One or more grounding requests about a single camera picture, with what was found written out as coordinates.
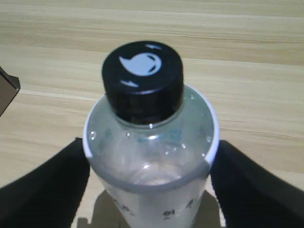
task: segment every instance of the wooden table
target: wooden table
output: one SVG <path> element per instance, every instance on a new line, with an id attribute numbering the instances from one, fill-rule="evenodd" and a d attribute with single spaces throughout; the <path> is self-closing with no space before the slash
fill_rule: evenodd
<path id="1" fill-rule="evenodd" d="M 222 139 L 304 190 L 302 0 L 0 1 L 0 64 L 21 82 L 0 118 L 0 186 L 82 137 L 106 55 L 143 39 L 180 53 Z M 92 174 L 77 218 L 102 190 Z"/>

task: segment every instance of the clear plastic bottle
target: clear plastic bottle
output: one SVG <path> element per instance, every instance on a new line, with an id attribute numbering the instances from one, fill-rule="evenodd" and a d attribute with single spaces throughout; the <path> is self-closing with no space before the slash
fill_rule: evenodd
<path id="1" fill-rule="evenodd" d="M 102 76 L 106 95 L 84 128 L 92 168 L 131 228 L 190 228 L 218 149 L 211 104 L 161 43 L 119 47 Z"/>

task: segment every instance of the bottle neck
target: bottle neck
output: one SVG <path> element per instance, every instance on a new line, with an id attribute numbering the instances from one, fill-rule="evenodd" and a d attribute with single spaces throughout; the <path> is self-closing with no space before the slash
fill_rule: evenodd
<path id="1" fill-rule="evenodd" d="M 155 128 L 164 126 L 164 125 L 170 123 L 171 121 L 173 121 L 174 119 L 176 119 L 177 116 L 179 116 L 180 113 L 182 112 L 183 107 L 184 107 L 184 103 L 182 102 L 179 109 L 173 115 L 171 115 L 169 118 L 167 118 L 163 121 L 157 122 L 157 123 L 150 123 L 150 124 L 135 124 L 135 123 L 125 121 L 115 114 L 113 114 L 113 115 L 115 116 L 115 119 L 117 120 L 117 122 L 119 122 L 119 124 L 123 125 L 124 127 L 135 128 L 135 129 L 139 129 L 139 130 L 149 130 L 149 129 L 155 129 Z"/>

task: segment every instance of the bottle shoulder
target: bottle shoulder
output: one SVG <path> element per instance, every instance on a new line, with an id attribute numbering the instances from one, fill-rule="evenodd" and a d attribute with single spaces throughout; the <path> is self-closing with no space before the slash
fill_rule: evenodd
<path id="1" fill-rule="evenodd" d="M 193 150 L 208 151 L 214 135 L 209 107 L 190 87 L 184 88 L 184 101 L 179 111 L 166 121 L 153 125 L 127 124 L 112 112 L 106 95 L 98 101 L 87 123 L 87 137 L 92 153 L 101 152 L 101 144 L 121 145 L 170 143 Z"/>

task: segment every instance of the black bottle cap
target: black bottle cap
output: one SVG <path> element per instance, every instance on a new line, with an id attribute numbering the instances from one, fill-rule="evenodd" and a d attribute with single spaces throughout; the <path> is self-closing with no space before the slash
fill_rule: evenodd
<path id="1" fill-rule="evenodd" d="M 138 41 L 114 50 L 102 69 L 108 101 L 117 116 L 152 124 L 173 115 L 183 100 L 183 69 L 171 47 Z"/>

